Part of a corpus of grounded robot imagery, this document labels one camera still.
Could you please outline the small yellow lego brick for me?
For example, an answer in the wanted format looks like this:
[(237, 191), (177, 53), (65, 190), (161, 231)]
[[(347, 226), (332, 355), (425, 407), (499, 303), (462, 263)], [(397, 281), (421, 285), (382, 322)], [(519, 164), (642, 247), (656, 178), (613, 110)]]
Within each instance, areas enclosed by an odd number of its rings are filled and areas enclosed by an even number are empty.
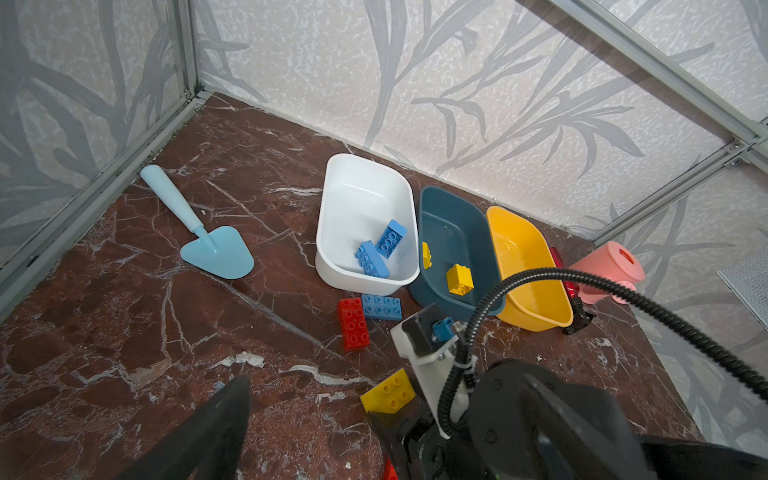
[(422, 266), (425, 270), (432, 266), (432, 257), (429, 249), (429, 245), (426, 242), (422, 243)]

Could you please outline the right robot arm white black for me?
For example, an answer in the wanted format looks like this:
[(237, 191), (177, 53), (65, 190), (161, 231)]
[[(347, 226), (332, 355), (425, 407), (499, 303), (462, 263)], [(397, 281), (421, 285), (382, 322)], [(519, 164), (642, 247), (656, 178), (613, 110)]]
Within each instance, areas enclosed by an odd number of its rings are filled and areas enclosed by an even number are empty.
[(571, 281), (619, 297), (664, 324), (760, 397), (766, 379), (677, 314), (616, 282), (555, 267), (516, 273), (493, 287), (450, 340), (412, 315), (403, 342), (413, 367), (435, 365), (419, 397), (369, 407), (367, 419), (401, 479), (763, 479), (764, 458), (728, 447), (635, 434), (617, 399), (568, 384), (550, 370), (503, 359), (475, 369), (474, 346), (490, 307), (530, 282)]

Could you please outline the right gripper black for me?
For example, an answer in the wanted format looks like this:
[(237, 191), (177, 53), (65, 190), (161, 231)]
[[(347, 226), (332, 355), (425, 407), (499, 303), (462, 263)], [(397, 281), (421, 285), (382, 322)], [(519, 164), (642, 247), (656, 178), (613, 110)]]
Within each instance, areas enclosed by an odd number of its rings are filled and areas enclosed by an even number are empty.
[(431, 413), (368, 413), (367, 420), (399, 479), (479, 479), (469, 432), (445, 439)]

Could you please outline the yellow long lego brick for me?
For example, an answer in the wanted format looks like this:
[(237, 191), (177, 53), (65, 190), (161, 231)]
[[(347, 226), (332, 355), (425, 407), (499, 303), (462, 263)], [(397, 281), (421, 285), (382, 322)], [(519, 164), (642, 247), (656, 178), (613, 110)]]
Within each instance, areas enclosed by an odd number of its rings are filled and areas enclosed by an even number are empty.
[(400, 369), (363, 394), (360, 400), (367, 413), (395, 414), (415, 396), (407, 373)]

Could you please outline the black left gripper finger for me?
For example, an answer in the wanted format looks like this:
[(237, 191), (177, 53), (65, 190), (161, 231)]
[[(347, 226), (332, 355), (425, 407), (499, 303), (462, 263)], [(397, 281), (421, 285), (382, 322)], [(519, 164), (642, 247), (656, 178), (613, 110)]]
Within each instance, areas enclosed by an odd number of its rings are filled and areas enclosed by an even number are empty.
[(250, 381), (220, 389), (119, 479), (235, 479), (250, 416)]

